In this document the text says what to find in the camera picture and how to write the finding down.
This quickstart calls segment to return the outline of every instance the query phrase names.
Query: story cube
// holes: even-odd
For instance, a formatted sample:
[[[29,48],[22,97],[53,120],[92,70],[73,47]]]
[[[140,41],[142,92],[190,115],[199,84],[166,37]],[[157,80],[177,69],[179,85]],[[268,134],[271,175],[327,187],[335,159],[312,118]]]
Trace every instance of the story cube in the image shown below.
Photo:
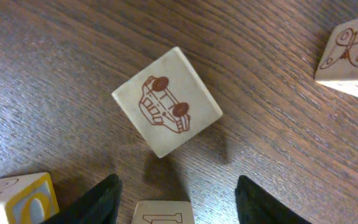
[[[58,212],[49,173],[0,179],[0,224],[37,224]]]
[[[132,224],[195,224],[190,202],[140,201]]]
[[[159,158],[223,115],[178,47],[125,82],[112,96]]]
[[[314,79],[358,97],[358,19],[335,27]]]

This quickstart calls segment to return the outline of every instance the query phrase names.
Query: red car illustration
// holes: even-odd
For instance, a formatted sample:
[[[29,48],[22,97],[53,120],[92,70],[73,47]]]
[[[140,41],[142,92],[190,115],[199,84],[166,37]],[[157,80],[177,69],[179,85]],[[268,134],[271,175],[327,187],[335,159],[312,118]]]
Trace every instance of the red car illustration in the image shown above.
[[[190,129],[188,103],[180,103],[168,89],[167,77],[150,76],[142,85],[139,108],[151,125],[165,126],[175,133]]]

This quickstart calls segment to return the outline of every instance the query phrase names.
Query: white block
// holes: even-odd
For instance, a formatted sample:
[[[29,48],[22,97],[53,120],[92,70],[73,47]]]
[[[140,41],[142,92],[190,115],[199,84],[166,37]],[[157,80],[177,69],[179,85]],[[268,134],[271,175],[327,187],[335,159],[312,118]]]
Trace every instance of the white block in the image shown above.
[[[140,201],[132,224],[194,224],[190,202]]]
[[[358,97],[358,19],[335,27],[315,80]]]
[[[223,115],[178,47],[125,82],[112,96],[158,157]]]
[[[37,224],[58,212],[48,173],[0,179],[0,224]]]

